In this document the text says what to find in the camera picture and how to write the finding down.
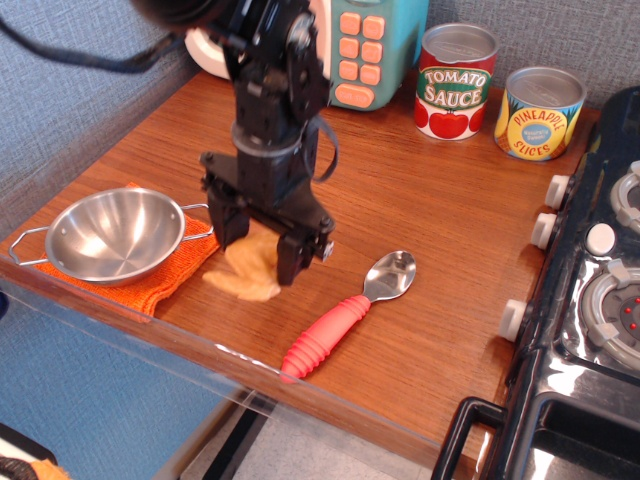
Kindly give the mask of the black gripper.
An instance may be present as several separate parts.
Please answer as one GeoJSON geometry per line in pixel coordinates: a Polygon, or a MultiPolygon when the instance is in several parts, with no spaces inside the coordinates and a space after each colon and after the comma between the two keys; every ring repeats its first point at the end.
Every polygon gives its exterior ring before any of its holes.
{"type": "Polygon", "coordinates": [[[277,280],[291,286],[314,257],[333,253],[335,222],[315,198],[311,184],[327,180],[336,168],[315,174],[319,135],[334,143],[327,127],[305,127],[298,137],[264,144],[242,128],[231,130],[237,153],[208,151],[200,156],[203,189],[216,239],[223,250],[245,238],[253,219],[279,233],[277,280]]]}

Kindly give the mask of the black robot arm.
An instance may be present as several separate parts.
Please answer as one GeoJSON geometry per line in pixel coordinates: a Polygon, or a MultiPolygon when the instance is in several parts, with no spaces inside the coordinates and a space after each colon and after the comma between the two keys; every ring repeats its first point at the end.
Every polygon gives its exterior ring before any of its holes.
{"type": "Polygon", "coordinates": [[[214,233],[222,248],[247,236],[251,221],[278,233],[277,281],[291,285],[314,258],[332,252],[335,222],[311,184],[318,139],[335,133],[321,117],[330,82],[316,48],[307,1],[137,1],[148,20],[176,33],[203,30],[221,46],[235,92],[233,156],[200,162],[214,233]]]}

